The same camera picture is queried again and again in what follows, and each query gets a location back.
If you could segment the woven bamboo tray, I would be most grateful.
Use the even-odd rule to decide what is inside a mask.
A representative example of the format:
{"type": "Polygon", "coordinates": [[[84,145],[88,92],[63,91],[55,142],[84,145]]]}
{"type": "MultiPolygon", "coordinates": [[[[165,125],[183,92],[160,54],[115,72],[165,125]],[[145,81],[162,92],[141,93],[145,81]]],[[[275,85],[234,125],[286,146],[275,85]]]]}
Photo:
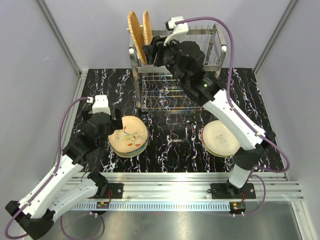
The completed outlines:
{"type": "Polygon", "coordinates": [[[146,55],[143,51],[143,46],[145,45],[143,30],[141,29],[140,22],[134,11],[130,11],[127,16],[127,22],[131,37],[134,42],[134,46],[137,50],[137,55],[141,60],[143,65],[147,65],[146,55]]]}
{"type": "Polygon", "coordinates": [[[149,45],[152,42],[153,33],[152,33],[152,25],[151,25],[150,15],[147,10],[144,10],[143,15],[142,15],[142,27],[143,27],[144,43],[146,45],[149,45]]]}

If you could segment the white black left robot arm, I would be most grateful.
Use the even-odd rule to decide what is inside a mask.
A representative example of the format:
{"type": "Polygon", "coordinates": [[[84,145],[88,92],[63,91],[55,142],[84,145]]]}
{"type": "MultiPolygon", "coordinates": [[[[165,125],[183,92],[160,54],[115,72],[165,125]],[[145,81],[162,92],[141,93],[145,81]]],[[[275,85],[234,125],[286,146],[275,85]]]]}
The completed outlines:
{"type": "Polygon", "coordinates": [[[55,221],[76,204],[87,198],[112,197],[108,180],[99,172],[91,172],[74,188],[59,195],[66,183],[85,165],[100,155],[108,136],[123,127],[122,113],[115,118],[105,112],[85,112],[85,128],[69,140],[57,163],[43,180],[24,198],[10,201],[5,209],[11,220],[33,240],[46,235],[55,221]]]}

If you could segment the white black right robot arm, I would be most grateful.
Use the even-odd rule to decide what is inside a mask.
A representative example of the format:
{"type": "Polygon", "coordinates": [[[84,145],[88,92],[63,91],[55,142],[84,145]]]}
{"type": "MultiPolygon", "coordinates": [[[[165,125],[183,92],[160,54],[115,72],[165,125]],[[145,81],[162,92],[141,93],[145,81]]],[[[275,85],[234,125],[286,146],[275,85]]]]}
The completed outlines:
{"type": "Polygon", "coordinates": [[[266,149],[274,143],[275,133],[265,131],[254,123],[227,98],[226,89],[215,74],[204,70],[205,53],[194,41],[172,40],[155,36],[151,44],[144,45],[148,65],[164,66],[175,77],[186,96],[218,118],[240,144],[233,156],[234,167],[226,183],[226,192],[233,199],[245,192],[252,169],[266,149]]]}

